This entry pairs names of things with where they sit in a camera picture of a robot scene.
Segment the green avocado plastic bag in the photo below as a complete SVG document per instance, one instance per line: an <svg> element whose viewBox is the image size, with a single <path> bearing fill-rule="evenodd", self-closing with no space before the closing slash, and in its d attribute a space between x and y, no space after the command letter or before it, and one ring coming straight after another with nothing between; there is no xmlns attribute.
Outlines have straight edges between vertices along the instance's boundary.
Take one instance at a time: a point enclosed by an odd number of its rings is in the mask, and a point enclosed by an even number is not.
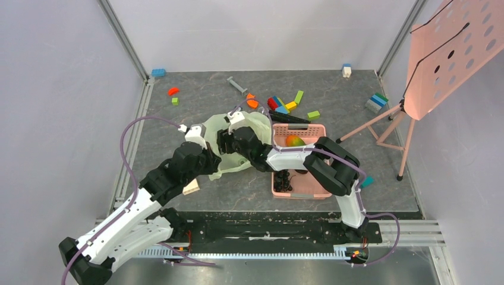
<svg viewBox="0 0 504 285"><path fill-rule="evenodd" d="M260 112L242 111L241 113L245 117L247 126L256 134L257 139L261 143L270 144L271 123L268 117ZM203 122L203 126L206 128L204 139L210 144L215 155L221 159L217 171L208 176L211 181L220 179L225 173L240 172L252 167L249 159L239 152L241 147L235 137L238 133L237 130L229 133L229 123L225 120L224 113L211 116Z"/></svg>

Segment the fake mango green orange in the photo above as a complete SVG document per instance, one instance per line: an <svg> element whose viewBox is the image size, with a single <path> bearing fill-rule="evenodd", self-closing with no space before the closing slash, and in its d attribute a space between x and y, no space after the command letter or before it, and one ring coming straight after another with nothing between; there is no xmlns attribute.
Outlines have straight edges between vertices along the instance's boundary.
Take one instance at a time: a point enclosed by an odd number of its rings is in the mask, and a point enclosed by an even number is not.
<svg viewBox="0 0 504 285"><path fill-rule="evenodd" d="M300 147L306 145L305 141L297 135L289 135L285 138L287 147Z"/></svg>

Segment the dark fake grape bunch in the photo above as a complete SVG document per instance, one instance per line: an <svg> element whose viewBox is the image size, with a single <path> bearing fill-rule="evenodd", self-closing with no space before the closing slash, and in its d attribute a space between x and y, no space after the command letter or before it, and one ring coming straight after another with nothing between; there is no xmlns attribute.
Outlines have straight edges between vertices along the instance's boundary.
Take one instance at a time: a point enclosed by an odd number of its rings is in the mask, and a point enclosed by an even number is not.
<svg viewBox="0 0 504 285"><path fill-rule="evenodd" d="M273 190L275 192L292 192L291 185L292 175L289 170L281 170L273 174Z"/></svg>

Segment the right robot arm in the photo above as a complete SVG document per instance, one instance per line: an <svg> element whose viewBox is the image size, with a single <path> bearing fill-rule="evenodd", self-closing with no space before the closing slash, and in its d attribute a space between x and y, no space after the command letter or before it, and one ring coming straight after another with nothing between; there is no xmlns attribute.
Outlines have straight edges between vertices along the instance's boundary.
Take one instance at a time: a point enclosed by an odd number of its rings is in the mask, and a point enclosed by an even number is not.
<svg viewBox="0 0 504 285"><path fill-rule="evenodd" d="M313 144L280 147L261 142L250 127L233 131L221 130L217 145L222 154L237 153L261 172L305 170L336 197L341 210L343 233L350 242L359 242L367 235L368 218L357 191L367 177L356 157L328 137L319 137Z"/></svg>

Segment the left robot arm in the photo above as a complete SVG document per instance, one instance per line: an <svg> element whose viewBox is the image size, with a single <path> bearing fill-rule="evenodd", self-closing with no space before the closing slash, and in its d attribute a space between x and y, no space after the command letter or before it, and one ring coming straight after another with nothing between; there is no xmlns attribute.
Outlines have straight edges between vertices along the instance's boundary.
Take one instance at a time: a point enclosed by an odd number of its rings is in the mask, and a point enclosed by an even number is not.
<svg viewBox="0 0 504 285"><path fill-rule="evenodd" d="M78 284L106 284L141 251L168 239L183 240L187 227L181 216L164 206L196 177L216 173L221 161L208 144L182 143L103 222L77 239L67 237L60 242L65 265L61 283L72 275Z"/></svg>

